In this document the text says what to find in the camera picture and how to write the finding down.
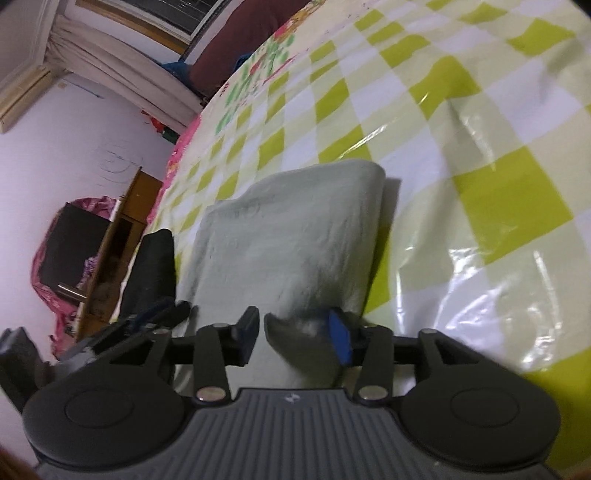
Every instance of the black round cap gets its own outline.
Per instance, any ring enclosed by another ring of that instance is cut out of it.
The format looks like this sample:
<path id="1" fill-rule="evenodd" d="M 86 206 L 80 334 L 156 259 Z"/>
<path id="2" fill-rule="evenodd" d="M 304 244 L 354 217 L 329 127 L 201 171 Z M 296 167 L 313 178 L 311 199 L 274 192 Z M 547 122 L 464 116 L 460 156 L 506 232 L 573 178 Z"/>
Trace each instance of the black round cap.
<path id="1" fill-rule="evenodd" d="M 179 431 L 184 403 L 155 373 L 131 365 L 83 368 L 38 391 L 22 412 L 29 442 L 66 468 L 135 463 Z"/>
<path id="2" fill-rule="evenodd" d="M 558 428 L 554 401 L 501 367 L 455 365 L 418 383 L 400 420 L 411 440 L 471 470 L 510 471 L 542 461 Z"/>

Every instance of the small logo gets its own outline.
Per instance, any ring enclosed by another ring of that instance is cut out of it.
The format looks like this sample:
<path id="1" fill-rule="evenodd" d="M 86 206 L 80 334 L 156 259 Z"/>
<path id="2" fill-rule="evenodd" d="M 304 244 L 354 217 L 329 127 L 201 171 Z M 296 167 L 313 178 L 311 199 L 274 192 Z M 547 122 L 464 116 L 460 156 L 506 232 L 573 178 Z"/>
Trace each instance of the small logo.
<path id="1" fill-rule="evenodd" d="M 288 401 L 292 405 L 301 400 L 301 397 L 297 393 L 293 393 L 293 392 L 284 398 L 285 398 L 285 401 Z"/>

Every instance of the wooden cabinet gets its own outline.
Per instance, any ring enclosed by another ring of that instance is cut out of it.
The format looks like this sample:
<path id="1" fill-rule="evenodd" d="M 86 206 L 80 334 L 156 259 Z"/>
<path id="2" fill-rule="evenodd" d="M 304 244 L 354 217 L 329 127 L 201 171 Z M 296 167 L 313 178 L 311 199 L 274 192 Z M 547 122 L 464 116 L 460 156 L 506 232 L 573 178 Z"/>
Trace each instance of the wooden cabinet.
<path id="1" fill-rule="evenodd" d="M 161 181 L 139 169 L 121 198 L 100 245 L 97 266 L 85 291 L 86 301 L 79 309 L 76 341 L 96 333 L 109 323 L 119 301 L 121 283 L 161 186 Z"/>

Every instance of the plastic sheet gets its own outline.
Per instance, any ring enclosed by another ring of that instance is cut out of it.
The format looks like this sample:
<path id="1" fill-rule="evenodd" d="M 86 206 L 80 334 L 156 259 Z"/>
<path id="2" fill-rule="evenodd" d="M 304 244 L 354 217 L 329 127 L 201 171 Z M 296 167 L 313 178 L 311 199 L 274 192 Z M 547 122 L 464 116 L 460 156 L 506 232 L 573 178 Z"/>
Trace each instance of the plastic sheet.
<path id="1" fill-rule="evenodd" d="M 300 27 L 326 29 L 308 50 L 261 77 L 263 46 L 212 99 L 151 228 L 173 231 L 190 274 L 213 202 L 278 171 L 379 163 L 366 318 L 402 335 L 437 328 L 542 385 L 562 415 L 550 463 L 584 460 L 591 23 L 567 0 L 379 0 L 336 25 L 340 5 Z"/>

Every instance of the gray ribbed base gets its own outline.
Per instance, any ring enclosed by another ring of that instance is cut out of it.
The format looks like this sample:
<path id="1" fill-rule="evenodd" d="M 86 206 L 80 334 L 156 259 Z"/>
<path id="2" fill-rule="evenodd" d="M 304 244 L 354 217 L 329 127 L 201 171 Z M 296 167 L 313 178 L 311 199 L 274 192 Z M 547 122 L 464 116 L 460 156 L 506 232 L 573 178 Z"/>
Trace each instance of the gray ribbed base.
<path id="1" fill-rule="evenodd" d="M 357 406 L 342 390 L 243 390 L 231 405 L 198 411 L 145 462 L 100 473 L 41 465 L 38 473 L 46 480 L 558 478 L 543 465 L 497 475 L 451 468 L 412 445 L 389 412 Z"/>

